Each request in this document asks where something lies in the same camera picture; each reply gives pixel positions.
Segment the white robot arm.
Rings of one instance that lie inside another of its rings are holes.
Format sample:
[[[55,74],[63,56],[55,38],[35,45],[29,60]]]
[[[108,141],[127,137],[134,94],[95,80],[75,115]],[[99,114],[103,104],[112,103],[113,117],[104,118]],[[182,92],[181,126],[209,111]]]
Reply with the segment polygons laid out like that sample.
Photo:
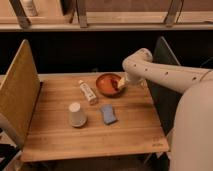
[[[123,85],[148,81],[170,136],[169,171],[213,171],[213,69],[157,63],[146,48],[122,67]]]

